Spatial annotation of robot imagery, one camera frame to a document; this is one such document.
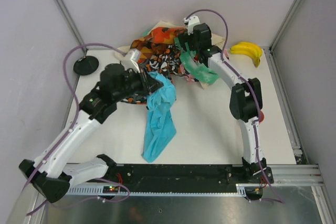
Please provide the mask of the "turquoise blue cloth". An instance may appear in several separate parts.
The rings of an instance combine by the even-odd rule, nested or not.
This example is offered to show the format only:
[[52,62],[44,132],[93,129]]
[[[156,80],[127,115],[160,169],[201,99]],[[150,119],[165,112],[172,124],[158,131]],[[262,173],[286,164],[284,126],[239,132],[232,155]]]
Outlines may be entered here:
[[142,157],[148,163],[154,162],[176,135],[171,113],[176,101],[176,88],[158,72],[150,72],[150,77],[163,83],[163,87],[147,97],[148,114]]

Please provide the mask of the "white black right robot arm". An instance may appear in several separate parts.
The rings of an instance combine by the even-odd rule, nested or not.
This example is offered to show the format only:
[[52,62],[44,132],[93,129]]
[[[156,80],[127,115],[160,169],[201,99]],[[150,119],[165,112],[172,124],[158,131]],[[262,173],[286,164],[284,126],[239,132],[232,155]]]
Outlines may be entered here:
[[187,32],[178,39],[183,49],[195,51],[198,59],[213,70],[231,89],[229,109],[238,121],[243,141],[243,167],[247,176],[264,179],[270,183],[271,172],[267,171],[266,159],[259,140],[259,119],[263,99],[261,84],[257,78],[248,79],[229,62],[224,50],[212,44],[212,33],[205,23],[184,22]]

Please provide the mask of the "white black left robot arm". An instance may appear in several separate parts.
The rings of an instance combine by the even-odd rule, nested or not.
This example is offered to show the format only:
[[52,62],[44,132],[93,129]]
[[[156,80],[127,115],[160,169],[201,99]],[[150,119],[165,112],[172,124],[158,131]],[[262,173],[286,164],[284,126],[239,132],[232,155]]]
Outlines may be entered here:
[[134,94],[148,96],[163,87],[143,69],[125,69],[119,63],[105,67],[95,87],[76,103],[74,120],[33,161],[24,159],[20,171],[50,203],[62,199],[74,186],[101,179],[115,166],[101,154],[81,164],[68,164],[78,147],[117,110],[118,102]]

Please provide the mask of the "orange camouflage cloth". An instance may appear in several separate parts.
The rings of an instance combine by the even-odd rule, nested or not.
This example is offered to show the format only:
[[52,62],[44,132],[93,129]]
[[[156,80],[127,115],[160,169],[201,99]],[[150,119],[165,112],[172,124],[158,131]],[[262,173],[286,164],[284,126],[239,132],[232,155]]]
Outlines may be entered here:
[[146,60],[164,54],[169,46],[175,44],[174,39],[184,32],[186,32],[186,28],[183,27],[157,27],[151,30],[148,35],[134,40],[130,48],[140,52],[138,63],[144,63]]

